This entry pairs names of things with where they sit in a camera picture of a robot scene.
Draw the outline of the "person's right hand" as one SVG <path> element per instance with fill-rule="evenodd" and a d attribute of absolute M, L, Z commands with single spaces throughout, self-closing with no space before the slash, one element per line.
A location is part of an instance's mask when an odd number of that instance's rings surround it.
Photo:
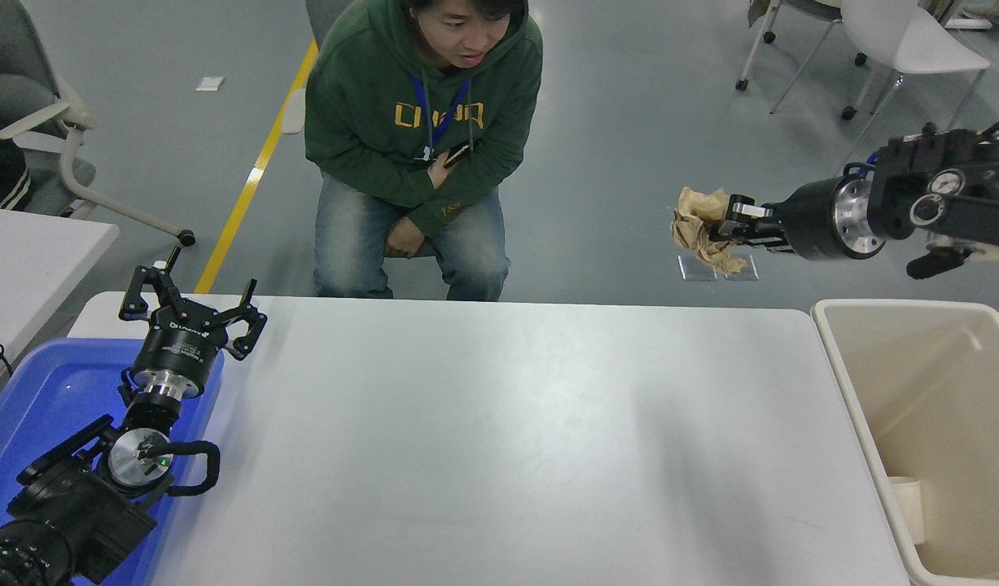
<path fill-rule="evenodd" d="M 444 185 L 457 164 L 466 157 L 468 148 L 459 147 L 440 153 L 427 168 L 432 189 L 439 190 Z"/>

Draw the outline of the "person's left hand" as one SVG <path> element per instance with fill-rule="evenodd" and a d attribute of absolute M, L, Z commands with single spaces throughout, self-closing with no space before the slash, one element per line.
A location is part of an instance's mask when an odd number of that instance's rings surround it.
<path fill-rule="evenodd" d="M 384 241 L 384 259 L 395 259 L 395 257 L 405 257 L 413 259 L 420 255 L 426 244 L 426 236 L 409 216 L 403 216 L 396 222 Z"/>

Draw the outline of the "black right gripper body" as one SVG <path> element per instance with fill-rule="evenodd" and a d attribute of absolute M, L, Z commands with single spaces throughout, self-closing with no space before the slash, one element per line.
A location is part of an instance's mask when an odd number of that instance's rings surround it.
<path fill-rule="evenodd" d="M 773 210 L 782 229 L 782 241 L 773 245 L 772 251 L 815 262 L 852 259 L 853 253 L 835 225 L 835 198 L 848 183 L 847 177 L 813 181 L 776 203 Z"/>

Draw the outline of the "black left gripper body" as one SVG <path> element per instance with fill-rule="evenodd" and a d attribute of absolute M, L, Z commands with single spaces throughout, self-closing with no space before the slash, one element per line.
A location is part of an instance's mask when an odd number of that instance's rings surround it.
<path fill-rule="evenodd" d="M 189 383 L 208 382 L 217 353 L 227 345 L 226 330 L 201 330 L 197 324 L 189 326 L 168 316 L 150 316 L 147 321 L 148 334 L 131 367 L 131 378 L 146 383 L 154 374 L 170 371 Z"/>

